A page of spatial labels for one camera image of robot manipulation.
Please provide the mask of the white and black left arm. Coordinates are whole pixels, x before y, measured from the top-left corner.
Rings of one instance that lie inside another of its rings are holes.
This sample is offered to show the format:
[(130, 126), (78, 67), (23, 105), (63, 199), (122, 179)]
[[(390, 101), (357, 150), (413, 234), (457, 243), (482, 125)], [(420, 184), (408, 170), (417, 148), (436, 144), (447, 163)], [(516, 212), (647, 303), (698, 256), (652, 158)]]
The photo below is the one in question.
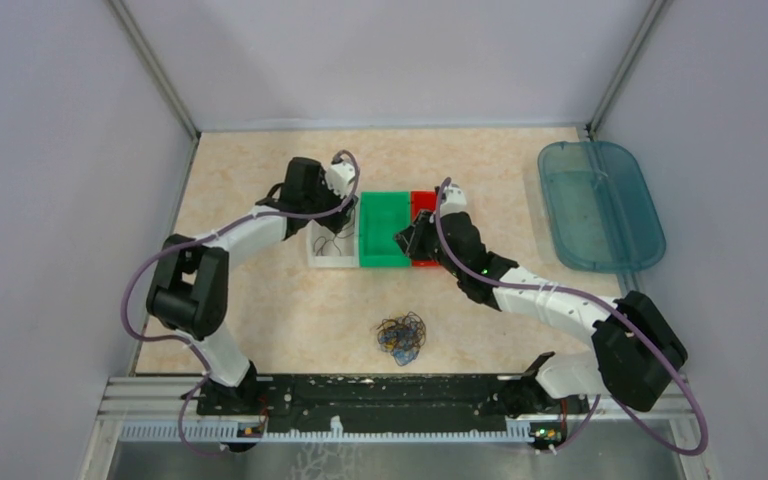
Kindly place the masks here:
[(233, 412), (252, 411), (260, 388), (256, 367), (224, 324), (231, 272), (310, 223), (340, 232), (358, 201), (358, 180), (357, 160), (347, 150), (337, 152), (329, 165), (294, 157), (283, 181), (243, 217), (200, 238), (174, 234), (150, 260), (155, 270), (147, 313), (193, 350), (208, 384), (218, 388)]

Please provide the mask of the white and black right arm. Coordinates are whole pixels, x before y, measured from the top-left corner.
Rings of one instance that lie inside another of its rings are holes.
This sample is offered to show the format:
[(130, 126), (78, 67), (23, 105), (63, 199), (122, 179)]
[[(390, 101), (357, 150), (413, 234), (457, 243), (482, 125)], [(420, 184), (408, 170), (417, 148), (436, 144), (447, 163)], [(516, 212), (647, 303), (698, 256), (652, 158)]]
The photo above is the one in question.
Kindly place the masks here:
[(547, 353), (526, 371), (523, 398), (536, 412), (572, 395), (610, 395), (649, 411), (688, 359), (683, 343), (645, 294), (600, 297), (553, 284), (489, 250), (470, 216), (454, 213), (437, 227), (429, 210), (393, 237), (412, 260), (431, 260), (473, 302), (523, 314), (587, 345), (579, 354)]

